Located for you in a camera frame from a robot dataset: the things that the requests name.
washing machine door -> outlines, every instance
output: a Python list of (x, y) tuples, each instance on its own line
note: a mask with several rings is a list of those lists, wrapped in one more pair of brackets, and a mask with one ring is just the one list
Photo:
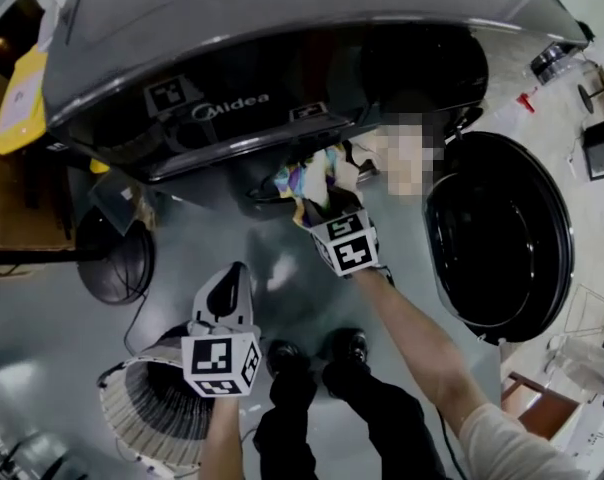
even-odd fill
[(447, 308), (497, 344), (542, 333), (573, 272), (573, 230), (542, 164), (507, 137), (469, 132), (445, 149), (425, 202), (438, 289)]

human arm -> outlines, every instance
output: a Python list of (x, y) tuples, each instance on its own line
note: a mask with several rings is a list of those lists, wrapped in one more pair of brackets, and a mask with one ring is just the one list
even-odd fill
[(488, 403), (461, 352), (440, 326), (379, 272), (359, 270), (353, 278), (388, 329), (424, 395), (459, 436), (469, 415)]
[(217, 398), (202, 449), (201, 480), (242, 480), (240, 402)]
[(461, 352), (377, 271), (353, 274), (426, 397), (447, 421), (475, 480), (584, 480), (570, 457), (490, 404)]

black pants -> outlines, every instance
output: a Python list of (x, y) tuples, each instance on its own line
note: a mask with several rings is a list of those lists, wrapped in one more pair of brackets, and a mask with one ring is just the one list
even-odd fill
[[(329, 391), (369, 425), (369, 439), (382, 458), (382, 478), (444, 479), (444, 468), (424, 425), (420, 403), (406, 391), (372, 377), (364, 364), (335, 362), (322, 375)], [(306, 444), (307, 411), (317, 386), (303, 370), (281, 372), (273, 381), (275, 408), (263, 417), (254, 443), (262, 480), (316, 479)]]

white sleeve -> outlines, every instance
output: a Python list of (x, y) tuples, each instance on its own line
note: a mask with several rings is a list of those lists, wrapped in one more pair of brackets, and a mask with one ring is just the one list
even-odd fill
[(460, 444), (473, 480), (585, 480), (585, 471), (493, 404), (477, 408), (462, 425)]

white floor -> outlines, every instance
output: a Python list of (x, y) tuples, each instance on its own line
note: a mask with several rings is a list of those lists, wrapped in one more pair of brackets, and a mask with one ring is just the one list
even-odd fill
[[(566, 162), (581, 126), (603, 118), (591, 118), (582, 108), (575, 89), (581, 80), (576, 72), (538, 90), (531, 97), (535, 114), (514, 102), (484, 117), (476, 128), (520, 140), (547, 166), (564, 194), (575, 229), (573, 290), (583, 285), (604, 297), (604, 181), (576, 177)], [(499, 400), (497, 353), (478, 343), (439, 301), (420, 204), (398, 204), (386, 187), (375, 184), (363, 191), (381, 237), (382, 254), (399, 289), (451, 334), (483, 389), (491, 399)], [(388, 334), (355, 287), (323, 270), (322, 260), (307, 241), (300, 240), (299, 233), (288, 221), (255, 223), (172, 204), (156, 234), (158, 265), (149, 301), (132, 333), (134, 346), (148, 346), (185, 321), (197, 288), (225, 264), (242, 260), (260, 281), (256, 319), (265, 334), (294, 339), (312, 353), (317, 349), (314, 340), (326, 332), (344, 325), (361, 326), (370, 339), (374, 373), (424, 401)], [(275, 277), (276, 267), (290, 258), (295, 260), (292, 274), (282, 286), (271, 289), (268, 281)], [(564, 331), (571, 297), (553, 332)], [(95, 387), (102, 372), (127, 357), (122, 335), (135, 310), (134, 305), (112, 308), (93, 300), (73, 265), (52, 266), (31, 279), (13, 282), (10, 288), (0, 283), (3, 437), (19, 439), (46, 431), (63, 438), (93, 470), (106, 472), (98, 473), (99, 478), (146, 478), (139, 464), (120, 460)], [(579, 325), (595, 324), (587, 320)], [(520, 347), (508, 361), (510, 367), (535, 378), (544, 365), (545, 340), (542, 337)], [(260, 388), (243, 404), (243, 435), (270, 406), (268, 374), (262, 370), (259, 375)], [(424, 405), (427, 425), (447, 473), (454, 478), (437, 413)], [(379, 457), (369, 444), (366, 426), (346, 404), (329, 399), (326, 393), (318, 394), (310, 411), (309, 443), (318, 460), (319, 478), (379, 477)], [(457, 443), (453, 445), (460, 454)], [(250, 437), (245, 443), (245, 464), (247, 478), (258, 478), (258, 457)]]
[[(604, 337), (604, 180), (586, 176), (577, 139), (583, 128), (604, 120), (603, 107), (590, 115), (577, 84), (599, 87), (585, 64), (530, 96), (531, 114), (516, 102), (483, 117), (474, 128), (509, 135), (525, 145), (549, 170), (566, 201), (574, 230), (575, 270), (562, 313), (542, 336), (521, 345), (503, 364), (503, 376), (517, 371), (578, 401), (590, 398), (561, 372), (544, 374), (546, 345), (554, 334), (573, 334), (600, 344)], [(573, 158), (572, 165), (568, 159)]]

